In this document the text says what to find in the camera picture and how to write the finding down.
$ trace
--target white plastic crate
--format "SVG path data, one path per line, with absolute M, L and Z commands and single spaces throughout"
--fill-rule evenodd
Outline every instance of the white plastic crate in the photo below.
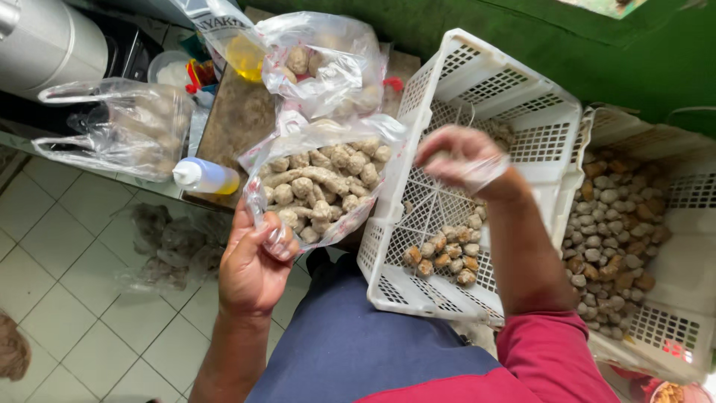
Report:
M 674 236 L 647 266 L 657 284 L 630 316 L 631 340 L 592 331 L 589 347 L 596 360 L 624 369 L 680 384 L 704 381 L 716 318 L 716 142 L 615 108 L 588 108 L 582 123 L 591 121 L 582 141 L 589 148 L 609 147 L 670 170 L 664 223 Z M 577 160 L 565 177 L 579 175 L 581 154 Z
M 540 213 L 555 246 L 561 244 L 574 189 L 563 190 L 573 155 L 581 106 L 534 70 L 471 34 L 445 33 L 440 50 L 407 82 L 398 120 L 410 130 L 397 158 L 402 171 L 386 178 L 358 254 L 368 279 L 368 299 L 381 310 L 502 326 L 503 309 L 490 262 L 489 218 L 483 226 L 477 283 L 453 283 L 445 270 L 414 276 L 402 253 L 421 245 L 443 225 L 464 224 L 474 201 L 412 166 L 418 142 L 447 123 L 494 131 L 510 123 L 514 166 L 533 187 Z M 406 212 L 405 202 L 412 205 Z

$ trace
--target red sleeve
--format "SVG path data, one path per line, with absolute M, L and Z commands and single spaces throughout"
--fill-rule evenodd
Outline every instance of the red sleeve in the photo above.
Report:
M 497 337 L 500 363 L 543 402 L 619 402 L 586 345 L 575 311 L 513 316 Z

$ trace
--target white tile floor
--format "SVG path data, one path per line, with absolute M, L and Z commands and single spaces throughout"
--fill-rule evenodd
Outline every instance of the white tile floor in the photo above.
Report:
M 40 157 L 0 195 L 0 308 L 32 346 L 27 375 L 0 380 L 0 401 L 186 402 L 218 311 L 217 284 L 180 293 L 121 293 L 114 272 L 141 265 L 128 204 L 197 208 Z M 331 251 L 335 259 L 340 252 Z M 271 355 L 310 277 L 291 271 L 274 309 Z

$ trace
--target red shirt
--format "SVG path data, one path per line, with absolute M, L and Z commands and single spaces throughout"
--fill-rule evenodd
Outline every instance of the red shirt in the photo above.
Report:
M 378 392 L 359 402 L 619 402 L 592 359 L 588 337 L 574 311 L 514 316 L 497 337 L 504 368 Z

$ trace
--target plastic squeeze bottle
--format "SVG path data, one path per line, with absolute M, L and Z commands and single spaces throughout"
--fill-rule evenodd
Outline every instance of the plastic squeeze bottle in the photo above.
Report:
M 232 194 L 238 189 L 238 172 L 203 159 L 188 157 L 172 170 L 174 182 L 184 190 Z

